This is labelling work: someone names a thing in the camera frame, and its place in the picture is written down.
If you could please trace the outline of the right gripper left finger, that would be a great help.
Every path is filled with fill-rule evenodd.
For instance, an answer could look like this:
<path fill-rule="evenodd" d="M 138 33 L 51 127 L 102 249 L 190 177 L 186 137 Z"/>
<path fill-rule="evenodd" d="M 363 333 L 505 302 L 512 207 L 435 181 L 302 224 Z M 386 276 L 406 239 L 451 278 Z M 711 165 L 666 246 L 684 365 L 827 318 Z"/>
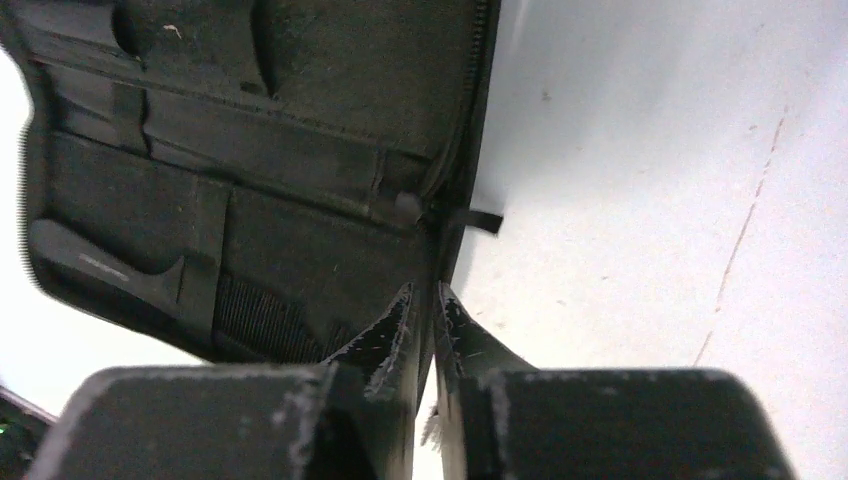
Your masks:
<path fill-rule="evenodd" d="M 47 432 L 31 479 L 408 479 L 417 295 L 315 364 L 111 368 Z"/>

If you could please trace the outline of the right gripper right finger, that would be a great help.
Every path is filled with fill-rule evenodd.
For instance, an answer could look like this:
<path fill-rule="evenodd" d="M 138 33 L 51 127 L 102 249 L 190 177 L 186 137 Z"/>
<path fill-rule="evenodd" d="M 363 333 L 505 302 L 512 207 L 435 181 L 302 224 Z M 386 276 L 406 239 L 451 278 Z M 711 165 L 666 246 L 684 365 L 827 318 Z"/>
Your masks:
<path fill-rule="evenodd" d="M 448 479 L 791 479 L 760 402 L 717 369 L 539 369 L 447 285 L 434 333 Z"/>

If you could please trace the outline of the black zippered tool case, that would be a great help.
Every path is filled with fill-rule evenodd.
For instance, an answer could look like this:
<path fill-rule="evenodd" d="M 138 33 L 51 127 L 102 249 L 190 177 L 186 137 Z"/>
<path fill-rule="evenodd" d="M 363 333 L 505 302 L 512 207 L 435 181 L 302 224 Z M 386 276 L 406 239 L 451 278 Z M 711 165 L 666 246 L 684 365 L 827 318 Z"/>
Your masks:
<path fill-rule="evenodd" d="M 345 324 L 342 347 L 411 284 L 421 392 L 462 231 L 501 223 L 469 207 L 500 13 L 497 1 L 3 2 L 1 46 L 33 106 L 19 193 L 33 282 L 214 363 L 272 362 L 193 342 L 42 258 L 31 224 L 57 221 L 143 273 L 214 263 L 300 302 L 313 329 Z"/>

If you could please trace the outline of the black handled comb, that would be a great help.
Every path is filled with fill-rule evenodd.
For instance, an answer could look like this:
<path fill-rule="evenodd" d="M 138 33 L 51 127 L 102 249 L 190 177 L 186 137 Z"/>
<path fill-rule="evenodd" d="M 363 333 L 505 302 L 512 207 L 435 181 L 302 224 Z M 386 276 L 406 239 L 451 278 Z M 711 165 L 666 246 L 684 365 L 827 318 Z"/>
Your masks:
<path fill-rule="evenodd" d="M 166 314 L 191 341 L 239 360 L 320 362 L 353 336 L 337 321 L 309 327 L 300 302 L 224 273 L 214 263 L 179 257 L 161 273 L 143 273 L 48 219 L 31 224 L 29 240 L 42 258 Z"/>

